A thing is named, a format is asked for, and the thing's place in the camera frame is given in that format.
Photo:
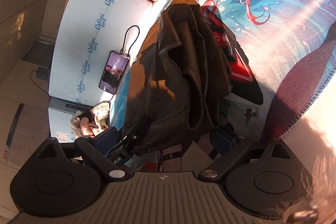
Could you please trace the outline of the brown leather jacket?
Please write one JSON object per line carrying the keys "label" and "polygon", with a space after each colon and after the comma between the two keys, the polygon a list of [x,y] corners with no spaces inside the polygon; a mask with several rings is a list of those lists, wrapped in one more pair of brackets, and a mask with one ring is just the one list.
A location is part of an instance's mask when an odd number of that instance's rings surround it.
{"label": "brown leather jacket", "polygon": [[131,152],[195,141],[219,126],[230,65],[196,0],[173,0],[149,30],[130,69],[123,133],[138,121]]}

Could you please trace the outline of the white cloth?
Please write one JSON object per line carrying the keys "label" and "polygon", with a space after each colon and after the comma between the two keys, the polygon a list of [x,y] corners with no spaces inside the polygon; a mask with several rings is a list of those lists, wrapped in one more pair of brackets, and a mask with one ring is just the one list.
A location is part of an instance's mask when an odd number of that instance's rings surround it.
{"label": "white cloth", "polygon": [[94,138],[106,130],[110,112],[110,103],[102,102],[91,110],[77,111],[70,120],[70,127],[75,139],[82,136]]}

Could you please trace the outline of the light blue carton left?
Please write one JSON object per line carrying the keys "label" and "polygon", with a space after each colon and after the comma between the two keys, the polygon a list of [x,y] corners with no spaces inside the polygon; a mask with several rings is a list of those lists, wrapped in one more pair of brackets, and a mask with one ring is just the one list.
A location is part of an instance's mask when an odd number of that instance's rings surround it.
{"label": "light blue carton left", "polygon": [[52,137],[60,143],[74,142],[75,134],[71,129],[71,118],[77,111],[85,112],[92,106],[60,100],[52,97],[49,103],[49,126]]}

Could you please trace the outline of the smartphone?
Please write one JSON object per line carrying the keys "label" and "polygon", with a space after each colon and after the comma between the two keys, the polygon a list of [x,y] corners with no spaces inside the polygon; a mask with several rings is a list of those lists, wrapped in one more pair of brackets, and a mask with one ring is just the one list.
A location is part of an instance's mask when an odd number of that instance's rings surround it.
{"label": "smartphone", "polygon": [[115,95],[125,74],[129,60],[130,58],[127,55],[111,51],[98,87],[105,92]]}

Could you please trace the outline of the black power adapter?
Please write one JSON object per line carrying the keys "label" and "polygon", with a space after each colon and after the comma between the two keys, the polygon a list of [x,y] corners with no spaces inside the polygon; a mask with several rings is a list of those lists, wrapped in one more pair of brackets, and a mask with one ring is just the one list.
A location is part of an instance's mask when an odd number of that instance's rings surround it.
{"label": "black power adapter", "polygon": [[49,81],[50,79],[50,69],[45,67],[38,67],[36,72],[37,79]]}

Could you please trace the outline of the printed desk mat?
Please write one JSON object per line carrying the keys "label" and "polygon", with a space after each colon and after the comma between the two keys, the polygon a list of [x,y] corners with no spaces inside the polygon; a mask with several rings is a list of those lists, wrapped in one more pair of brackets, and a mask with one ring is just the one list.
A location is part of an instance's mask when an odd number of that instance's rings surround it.
{"label": "printed desk mat", "polygon": [[231,68],[213,146],[285,135],[335,73],[335,0],[196,1]]}

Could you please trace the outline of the wall notice board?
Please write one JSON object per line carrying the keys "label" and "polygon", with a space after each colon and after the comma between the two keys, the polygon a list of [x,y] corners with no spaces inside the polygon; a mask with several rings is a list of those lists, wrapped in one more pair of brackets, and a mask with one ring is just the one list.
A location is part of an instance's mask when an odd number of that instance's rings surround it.
{"label": "wall notice board", "polygon": [[1,122],[1,163],[20,169],[50,135],[47,110],[20,103]]}

